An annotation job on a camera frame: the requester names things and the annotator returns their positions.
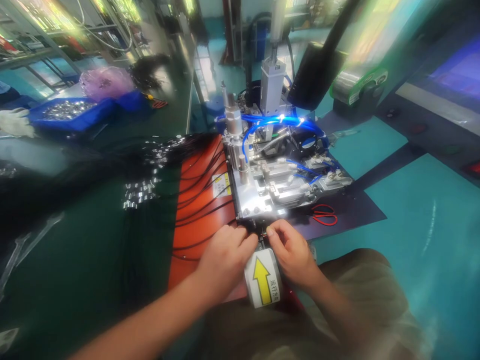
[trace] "orange mat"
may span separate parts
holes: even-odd
[[[193,155],[191,158],[187,159],[181,167],[182,175],[179,190],[188,190],[178,196],[176,213],[177,227],[175,228],[175,234],[173,237],[174,256],[171,258],[168,279],[169,290],[174,288],[183,279],[195,271],[198,265],[198,259],[202,256],[210,239],[199,245],[195,246],[195,244],[212,236],[224,224],[232,222],[236,217],[234,205],[230,202],[232,200],[231,195],[221,196],[215,199],[205,209],[202,209],[206,204],[213,200],[214,190],[212,186],[209,186],[202,193],[200,192],[207,183],[212,181],[212,176],[218,176],[227,171],[227,164],[225,163],[226,157],[221,140],[222,137],[218,135],[203,153]],[[206,171],[212,159],[214,161],[213,166],[204,176],[197,177]],[[230,203],[202,218],[199,218],[227,202]],[[179,226],[190,220],[195,221],[184,226]],[[190,248],[175,250],[176,248],[185,247]],[[241,291],[234,297],[238,298],[244,295],[245,293]]]

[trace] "pink plastic bag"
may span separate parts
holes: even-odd
[[[96,102],[105,98],[118,99],[135,88],[129,73],[115,66],[82,72],[80,85],[85,96]]]

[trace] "teal floor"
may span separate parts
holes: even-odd
[[[322,41],[327,33],[328,30],[306,30],[292,34],[296,67],[306,41]],[[215,74],[210,72],[210,60],[200,60],[207,98],[220,93],[221,80],[231,92],[245,88],[245,74],[240,67],[218,65],[224,47],[222,39],[210,41]],[[278,53],[292,76],[287,48],[281,47]],[[207,56],[206,49],[199,48],[199,54]],[[398,69],[389,70],[393,79],[391,88],[402,74]],[[253,79],[259,78],[257,64]],[[324,116],[332,110],[332,105],[333,99],[327,95],[316,114]],[[376,117],[357,129],[359,133],[340,139],[331,150],[355,179],[407,142]],[[480,189],[426,154],[366,192],[387,219],[314,240],[318,262],[357,248],[381,252],[390,261],[412,313],[431,341],[434,358],[478,359]]]

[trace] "white cable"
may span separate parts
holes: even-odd
[[[130,41],[129,41],[129,44],[127,46],[127,48],[123,49],[123,48],[118,48],[118,47],[115,47],[115,46],[112,46],[110,45],[109,43],[103,41],[103,39],[101,39],[100,37],[98,37],[93,31],[90,31],[90,29],[88,27],[85,27],[85,14],[84,14],[84,9],[82,8],[82,4],[80,4],[80,0],[77,0],[78,2],[78,6],[80,7],[80,14],[81,14],[81,24],[79,24],[81,27],[83,27],[83,30],[86,30],[88,33],[90,33],[95,39],[97,39],[99,42],[101,42],[102,44],[104,44],[105,46],[109,47],[110,49],[113,49],[113,50],[117,50],[117,51],[120,51],[120,52],[127,52],[130,50],[130,48],[132,47],[132,44],[133,44],[133,34],[130,30],[130,26],[128,23],[126,23],[126,29],[128,30],[128,36],[130,36]]]
[[[81,15],[81,23],[79,23],[79,26],[84,26],[85,25],[85,14],[84,14],[84,9],[82,7],[82,4],[80,4],[80,0],[76,0],[78,3],[78,7],[80,8],[80,15]]]

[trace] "yellow arrow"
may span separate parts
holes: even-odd
[[[257,257],[255,260],[255,270],[253,270],[253,279],[258,283],[258,290],[260,291],[262,305],[267,305],[272,302],[269,281],[267,280],[268,275],[270,275],[269,271]]]

